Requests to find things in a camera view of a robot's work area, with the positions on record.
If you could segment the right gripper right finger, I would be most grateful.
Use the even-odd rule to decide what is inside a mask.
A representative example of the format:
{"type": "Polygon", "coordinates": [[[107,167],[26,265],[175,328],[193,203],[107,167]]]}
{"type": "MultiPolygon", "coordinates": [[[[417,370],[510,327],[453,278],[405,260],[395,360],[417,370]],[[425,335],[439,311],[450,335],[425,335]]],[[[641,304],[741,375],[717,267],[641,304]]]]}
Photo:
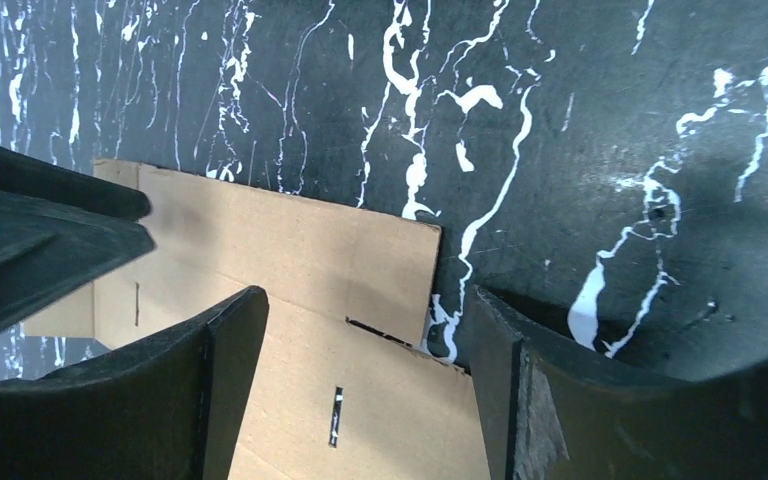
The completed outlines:
{"type": "Polygon", "coordinates": [[[768,360],[687,382],[611,360],[468,292],[494,479],[768,479],[768,360]]]}

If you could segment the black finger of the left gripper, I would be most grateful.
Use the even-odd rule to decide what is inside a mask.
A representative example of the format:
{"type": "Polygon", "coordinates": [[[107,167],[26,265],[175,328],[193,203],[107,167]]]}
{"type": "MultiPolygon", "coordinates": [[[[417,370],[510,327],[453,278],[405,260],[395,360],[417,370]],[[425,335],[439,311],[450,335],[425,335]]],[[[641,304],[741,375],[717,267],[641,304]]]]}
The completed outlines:
{"type": "Polygon", "coordinates": [[[152,251],[131,187],[0,146],[0,332],[152,251]]]}

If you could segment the brown cardboard box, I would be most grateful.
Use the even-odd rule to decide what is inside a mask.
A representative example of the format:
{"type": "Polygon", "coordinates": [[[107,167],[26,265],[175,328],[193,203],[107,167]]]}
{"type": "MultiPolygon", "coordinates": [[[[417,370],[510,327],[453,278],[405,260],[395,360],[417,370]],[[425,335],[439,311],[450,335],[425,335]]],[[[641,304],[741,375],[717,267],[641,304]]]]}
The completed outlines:
{"type": "Polygon", "coordinates": [[[441,231],[343,205],[104,159],[145,193],[154,252],[25,325],[115,349],[249,285],[270,313],[234,479],[485,479],[471,378],[421,354],[441,231]]]}

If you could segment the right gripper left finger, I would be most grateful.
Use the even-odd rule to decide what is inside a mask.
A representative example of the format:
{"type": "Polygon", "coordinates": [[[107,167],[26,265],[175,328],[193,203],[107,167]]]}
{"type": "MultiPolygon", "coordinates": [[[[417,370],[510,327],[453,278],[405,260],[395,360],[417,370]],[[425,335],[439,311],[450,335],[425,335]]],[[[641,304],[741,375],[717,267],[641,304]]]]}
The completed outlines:
{"type": "Polygon", "coordinates": [[[0,381],[0,479],[225,479],[265,336],[250,286],[35,380],[0,381]]]}

